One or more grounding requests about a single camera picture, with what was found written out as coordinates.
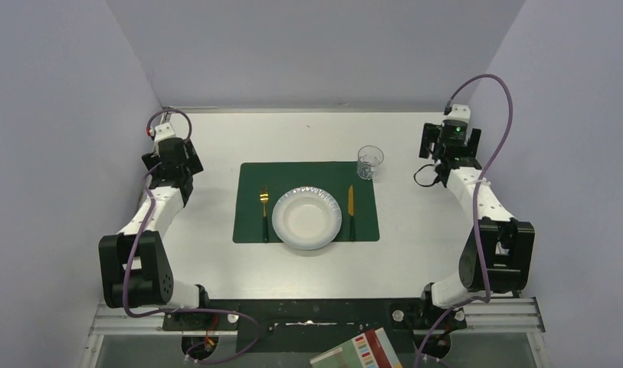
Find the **screw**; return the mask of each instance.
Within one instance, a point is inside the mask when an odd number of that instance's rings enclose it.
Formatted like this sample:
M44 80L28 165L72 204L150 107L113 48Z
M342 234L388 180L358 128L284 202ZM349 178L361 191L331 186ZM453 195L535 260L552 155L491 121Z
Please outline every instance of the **screw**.
M395 310L394 312L392 312L392 319L397 321L397 322L401 322L404 320L404 312L398 310Z

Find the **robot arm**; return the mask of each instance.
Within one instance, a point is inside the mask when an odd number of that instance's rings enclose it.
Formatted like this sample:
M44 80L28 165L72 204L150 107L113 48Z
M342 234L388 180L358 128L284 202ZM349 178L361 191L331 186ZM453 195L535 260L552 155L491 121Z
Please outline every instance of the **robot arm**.
M123 278L133 240L142 231L129 282L129 305L162 305L174 308L204 307L205 289L174 279L162 237L173 218L185 207L193 190L193 176L203 170L190 140L178 138L170 123L154 130L153 151L142 157L152 172L149 188L156 201L151 219L142 224L150 210L146 198L139 211L117 234L99 243L103 296L108 307L122 307Z
M435 172L444 187L460 202L469 219L473 218L474 187L481 167L475 156L480 130L474 129L467 142L470 111L454 105L443 123L426 123L420 157L429 154L436 162ZM520 291L526 286L534 243L534 228L519 222L500 204L489 182L482 178L478 192L478 225L483 254L490 279L490 289L497 293ZM442 281L430 284L425 293L432 305L448 308L484 296L484 283L476 239L472 229L458 263L458 271Z

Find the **green placemat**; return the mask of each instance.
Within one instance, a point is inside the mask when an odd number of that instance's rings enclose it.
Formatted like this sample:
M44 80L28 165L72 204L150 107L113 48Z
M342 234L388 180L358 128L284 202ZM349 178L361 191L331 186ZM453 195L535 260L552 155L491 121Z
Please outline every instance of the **green placemat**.
M262 242L261 187L268 187L268 212L271 242L282 242L273 230L271 213L277 200L286 192L300 186L315 186L329 192L340 205L343 225L335 242L349 242L349 215L347 191L354 186L354 222L357 242L379 240L379 220L372 180L363 180L356 174L355 162L327 163L244 163L239 173L237 207L234 213L235 243Z

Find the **metal frame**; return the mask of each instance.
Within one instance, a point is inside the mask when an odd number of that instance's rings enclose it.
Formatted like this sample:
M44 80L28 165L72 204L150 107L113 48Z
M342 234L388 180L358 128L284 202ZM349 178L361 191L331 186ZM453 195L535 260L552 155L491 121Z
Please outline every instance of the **metal frame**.
M155 308L137 308L136 312L151 311ZM550 367L543 342L545 331L539 306L535 298L497 297L489 304L475 301L463 308L467 321L466 330L457 330L453 334L526 334L532 348L537 368ZM80 368L94 368L103 339L107 335L176 335L204 336L205 331L165 331L162 329L164 314L155 314L144 318L126 316L123 309L110 309L104 302L97 308L85 353ZM421 335L425 330L415 330ZM209 331L210 336L235 336L236 330Z

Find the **wire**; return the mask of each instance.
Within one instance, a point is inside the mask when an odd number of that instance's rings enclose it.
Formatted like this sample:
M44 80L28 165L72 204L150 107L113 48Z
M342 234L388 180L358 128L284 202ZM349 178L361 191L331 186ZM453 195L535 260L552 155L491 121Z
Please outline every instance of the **wire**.
M485 303L489 303L491 300L490 276L487 274L487 263L485 261L485 257L483 254L483 242L480 240L480 226L478 224L478 191L480 190L480 184L482 183L483 178L485 177L485 173L490 168L492 162L496 159L496 156L498 156L500 149L503 148L503 145L505 144L505 141L507 140L507 136L510 135L510 128L512 127L512 121L514 119L514 103L512 101L512 94L510 93L510 89L507 87L507 84L505 84L503 79L501 79L499 76L495 74L480 74L480 75L477 75L476 77L471 78L470 80L464 82L461 86L459 86L459 88L456 89L456 91L451 95L451 98L449 98L449 101L447 102L447 105L444 109L447 110L448 108L451 107L451 104L453 103L454 98L457 96L457 94L460 93L460 91L463 88L465 88L472 82L475 82L483 78L494 79L496 82L498 82L501 88L503 88L503 92L505 93L505 97L507 98L507 125L505 126L505 132L503 132L503 136L500 138L500 142L498 143L498 146L492 153L492 156L487 161L485 166L483 166L483 169L480 171L480 175L478 176L478 182L476 182L476 187L474 188L474 200L473 200L474 203L472 204L472 206L474 207L473 216L472 216L474 218L474 237L476 239L476 249L478 252L478 259L480 259L480 270L483 273L483 284L485 286L485 296L484 297L472 297L468 301L449 307L433 323L433 326L431 326L431 329L428 331L423 341L421 342L419 349L415 353L415 363L413 364L414 367L419 366L419 361L421 360L422 355L429 357L429 355L423 354L421 351L424 349L424 346L426 345L426 342L428 341L433 331L435 331L435 328L437 328L439 323L442 322L442 320L445 319L446 316L450 312L452 312L454 308L463 307L464 305L467 305L471 303L472 301L483 301Z
M246 353L247 351L249 351L260 339L261 337L261 327L259 325L259 323L253 318L248 316L247 314L243 314L241 312L237 312L236 310L223 310L223 309L211 309L211 308L192 308L192 309L182 309L179 308L177 310L175 309L155 309L155 310L150 310L148 312L144 312L144 313L133 313L132 310L130 310L130 305L129 305L129 300L128 300L128 293L129 293L129 283L130 283L130 272L131 269L133 268L133 258L135 258L135 253L137 252L137 245L139 244L139 237L142 235L142 233L146 230L146 226L149 224L149 219L151 218L151 215L153 214L153 210L156 208L156 197L153 196L153 193L151 192L151 190L149 189L149 187L146 186L146 178L149 177L149 175L151 175L159 166L155 165L154 167L152 167L148 173L144 176L142 182L143 182L143 188L144 188L144 192L146 192L146 196L149 198L151 204L149 205L149 211L146 212L146 214L144 215L144 219L142 220L142 224L140 225L137 234L135 235L135 239L133 239L133 245L131 246L130 249L130 253L129 253L129 258L128 261L126 262L126 270L124 271L124 280L123 280L123 288L122 288L122 305L124 308L124 311L126 312L126 314L129 317L132 318L141 318L141 317L147 317L147 316L152 316L154 314L158 314L158 313L211 313L211 314L235 314L239 317L242 317L246 320L248 320L249 322L251 322L256 328L257 328L257 333L255 334L255 338L248 344L246 345L246 347L244 347L243 349L239 350L237 353L232 354L230 356L227 356L225 358L221 358L221 359L217 359L217 360L201 360L201 361L196 361L196 363L199 364L216 364L216 363L224 363L227 362L229 360L232 360L236 357L239 357L241 354ZM187 356L189 355L189 352L192 351L192 349L194 349L196 347L196 345L189 347L189 349L187 349L187 351L185 352L185 358L187 358Z
M214 345L214 341L212 341L209 338L209 331L213 331L216 328L217 324L218 324L218 315L214 315L214 323L212 324L212 326L210 328L208 328L205 331L205 342L211 344L212 346Z
M406 317L404 317L404 326L408 328L408 331L411 333L411 340L414 343L415 342L415 331L412 328L410 320L408 320ZM447 362L444 362L442 359L438 359L435 356L430 356L428 354L424 354L424 355L425 357L427 357L427 359L433 359L435 360L436 363L440 363L441 365L446 366L447 368L452 368Z
M424 168L427 168L427 167L429 167L429 166L433 166L433 167L435 167L435 164L432 164L432 163L427 163L426 165L424 165L424 166L420 167L420 168L419 168L419 170L417 170L417 171L415 172L415 174L413 174L413 180L415 181L415 183L416 183L418 186L420 186L420 187L422 187L422 188L431 188L432 186L434 186L435 184L438 184L438 183L440 182L440 177L439 177L439 176L438 176L437 178L435 178L435 180L433 180L433 182L432 182L431 184L420 184L420 183L417 181L417 174L419 174L419 172L420 172L420 171L422 171Z
M431 155L435 156L435 152L433 152L430 148L428 148L428 146L424 147L428 153L430 153Z
M452 333L453 331L455 331L455 329L449 329L448 325L447 325L447 330L445 332L443 332L441 335L437 336L435 339L437 341L440 341L440 340L444 339L445 337L449 336L449 334Z
M151 136L151 123L153 122L153 119L157 118L158 115L160 115L161 113L179 113L183 115L185 117L185 120L187 120L187 125L189 125L189 131L187 132L187 137L185 139L188 140L189 138L192 137L192 121L189 119L189 116L187 116L187 114L183 112L182 110L174 109L173 107L166 107L158 111L157 113L154 113L149 118L149 122L146 123L146 134L148 136Z

